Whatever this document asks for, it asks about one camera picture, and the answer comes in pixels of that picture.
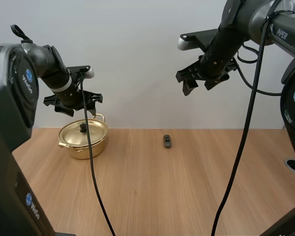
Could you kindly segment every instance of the wooden table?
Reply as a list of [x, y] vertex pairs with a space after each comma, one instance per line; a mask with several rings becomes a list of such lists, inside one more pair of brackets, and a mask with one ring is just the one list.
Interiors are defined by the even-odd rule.
[[[89, 160], [59, 148], [57, 128], [36, 129], [14, 156], [54, 229], [110, 235]], [[170, 134], [172, 148], [163, 148]], [[241, 130], [111, 129], [95, 175], [118, 236], [209, 235]], [[251, 130], [217, 235], [259, 235], [295, 206], [294, 158], [284, 130]]]

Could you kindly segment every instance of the metal pot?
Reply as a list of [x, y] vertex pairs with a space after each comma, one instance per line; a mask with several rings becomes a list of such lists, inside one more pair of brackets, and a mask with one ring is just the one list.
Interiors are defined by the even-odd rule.
[[[103, 121], [95, 119], [101, 116]], [[93, 157], [99, 155], [105, 148], [108, 134], [108, 126], [102, 114], [96, 114], [93, 119], [88, 119], [88, 129], [92, 145]], [[59, 132], [59, 143], [61, 148], [67, 148], [70, 156], [77, 159], [89, 159], [89, 143], [86, 133], [85, 120], [77, 120], [66, 125]]]

